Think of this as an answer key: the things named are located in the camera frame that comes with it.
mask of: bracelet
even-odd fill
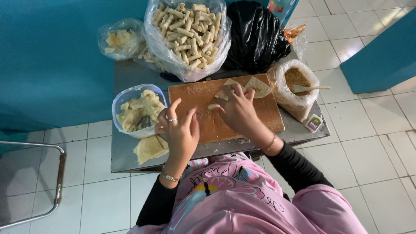
[[[269,151],[276,144],[276,140],[277,140],[277,135],[275,134],[275,136],[273,137],[273,141],[270,144],[270,146],[266,150],[263,150],[263,151]]]
[[[166,179],[168,179],[168,180],[171,180],[171,181],[173,181],[173,182],[177,182],[179,179],[174,179],[172,176],[170,176],[170,175],[168,175],[168,174],[166,174],[165,173],[165,171],[162,171],[162,176],[163,177],[165,177]]]

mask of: black sleeve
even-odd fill
[[[173,203],[175,202],[179,184],[173,189],[168,189],[159,182],[159,176],[153,184],[152,190],[137,218],[136,225],[139,227],[148,224],[167,224],[171,219]]]
[[[334,187],[322,172],[286,142],[278,155],[267,158],[295,193],[314,184]]]

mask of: clear plastic container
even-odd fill
[[[116,115],[121,114],[120,106],[122,104],[124,104],[127,101],[130,101],[132,98],[139,99],[141,93],[144,90],[152,90],[153,92],[155,92],[159,96],[159,101],[161,101],[163,104],[165,104],[165,107],[168,106],[167,103],[166,103],[165,96],[163,95],[163,92],[162,92],[161,89],[159,89],[159,87],[157,87],[156,85],[152,85],[152,84],[143,84],[143,85],[137,85],[137,86],[128,88],[125,91],[122,91],[121,93],[119,93],[119,95],[117,95],[117,97],[114,98],[113,106],[111,107],[111,110],[113,112],[113,122],[116,125],[117,129],[120,132],[125,133],[125,134],[127,134],[131,137],[137,138],[137,139],[143,139],[143,138],[146,138],[146,137],[151,137],[151,136],[156,135],[155,126],[152,125],[152,126],[147,127],[145,129],[137,130],[135,132],[125,132],[123,130],[123,127],[121,126],[121,124],[117,120]]]

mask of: hand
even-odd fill
[[[163,109],[158,116],[159,123],[155,126],[156,133],[167,136],[169,158],[164,171],[175,179],[181,176],[199,141],[199,124],[195,114],[197,107],[190,109],[183,119],[168,121],[176,118],[175,110],[180,102],[178,98],[170,107]],[[164,177],[159,177],[159,181],[168,188],[177,185],[177,182]]]
[[[231,84],[230,87],[224,86],[228,93],[228,101],[217,98],[219,115],[223,121],[234,131],[242,134],[253,141],[261,149],[267,149],[273,142],[274,133],[270,131],[258,118],[253,106],[254,90],[247,89],[243,93],[240,85]],[[283,141],[278,138],[274,147],[265,152],[267,155],[276,155],[283,148]]]

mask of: pink shirt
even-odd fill
[[[243,160],[216,162],[189,174],[179,185],[170,222],[136,225],[128,232],[141,233],[367,232],[336,189],[312,185],[291,203],[261,167]]]

